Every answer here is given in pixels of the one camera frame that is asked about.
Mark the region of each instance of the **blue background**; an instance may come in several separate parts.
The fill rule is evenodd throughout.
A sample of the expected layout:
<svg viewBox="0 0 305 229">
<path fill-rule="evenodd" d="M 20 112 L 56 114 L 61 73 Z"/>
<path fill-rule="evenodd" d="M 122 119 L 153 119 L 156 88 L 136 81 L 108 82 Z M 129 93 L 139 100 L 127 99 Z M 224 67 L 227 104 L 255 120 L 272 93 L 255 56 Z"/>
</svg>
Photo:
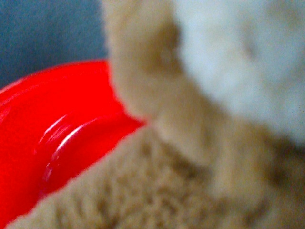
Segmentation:
<svg viewBox="0 0 305 229">
<path fill-rule="evenodd" d="M 0 0 L 0 88 L 62 63 L 107 57 L 97 0 Z"/>
</svg>

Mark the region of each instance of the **fuzzy texture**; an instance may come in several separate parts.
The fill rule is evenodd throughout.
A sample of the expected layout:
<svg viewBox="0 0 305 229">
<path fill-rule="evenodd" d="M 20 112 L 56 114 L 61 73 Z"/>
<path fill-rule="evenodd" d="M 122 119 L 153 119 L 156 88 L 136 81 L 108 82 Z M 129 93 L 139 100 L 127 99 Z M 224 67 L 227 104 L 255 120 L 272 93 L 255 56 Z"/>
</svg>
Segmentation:
<svg viewBox="0 0 305 229">
<path fill-rule="evenodd" d="M 171 1 L 102 2 L 113 86 L 148 126 L 8 228 L 305 228 L 304 143 L 202 94 Z"/>
<path fill-rule="evenodd" d="M 174 2 L 181 60 L 203 94 L 230 113 L 302 144 L 305 3 Z"/>
</svg>

